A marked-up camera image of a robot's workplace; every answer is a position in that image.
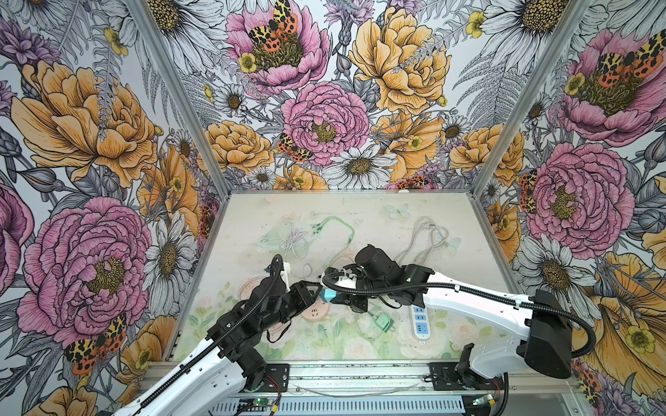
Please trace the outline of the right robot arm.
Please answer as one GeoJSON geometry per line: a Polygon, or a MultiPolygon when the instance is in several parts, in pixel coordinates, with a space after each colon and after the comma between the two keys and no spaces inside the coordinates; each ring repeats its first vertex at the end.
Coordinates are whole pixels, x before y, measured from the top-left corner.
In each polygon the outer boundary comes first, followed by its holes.
{"type": "Polygon", "coordinates": [[[354,263],[327,269],[321,282],[327,302],[357,313],[366,312],[369,299],[386,296],[401,306],[454,312],[504,332],[493,343],[463,348],[454,373],[469,388],[527,369],[567,379],[572,360],[591,353],[597,342],[593,326],[563,310],[547,291],[527,296],[483,289],[426,266],[399,265],[371,244],[357,253],[354,263]]]}

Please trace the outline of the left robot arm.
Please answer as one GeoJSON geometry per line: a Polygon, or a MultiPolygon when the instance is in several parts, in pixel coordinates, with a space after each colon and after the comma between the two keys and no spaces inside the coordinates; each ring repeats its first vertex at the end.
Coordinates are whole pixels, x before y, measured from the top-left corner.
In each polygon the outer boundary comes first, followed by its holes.
{"type": "Polygon", "coordinates": [[[319,298],[322,285],[289,282],[290,267],[276,255],[269,276],[208,329],[194,350],[117,415],[201,415],[227,396],[261,384],[266,361],[255,347],[268,329],[288,323],[319,298]]]}

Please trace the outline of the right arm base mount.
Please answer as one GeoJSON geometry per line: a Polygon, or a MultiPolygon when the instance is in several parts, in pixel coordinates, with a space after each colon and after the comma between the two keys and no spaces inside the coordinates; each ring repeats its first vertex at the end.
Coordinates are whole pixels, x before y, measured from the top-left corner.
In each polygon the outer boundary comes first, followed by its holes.
{"type": "Polygon", "coordinates": [[[504,379],[485,379],[458,362],[430,362],[423,379],[435,391],[501,391],[504,379]]]}

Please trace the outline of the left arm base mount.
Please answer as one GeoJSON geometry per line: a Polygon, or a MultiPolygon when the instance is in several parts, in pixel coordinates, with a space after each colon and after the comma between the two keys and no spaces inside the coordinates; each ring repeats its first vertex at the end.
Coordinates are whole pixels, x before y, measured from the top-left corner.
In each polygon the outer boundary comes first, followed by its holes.
{"type": "Polygon", "coordinates": [[[246,393],[286,393],[289,387],[290,372],[289,364],[265,364],[251,371],[244,391],[246,393]]]}

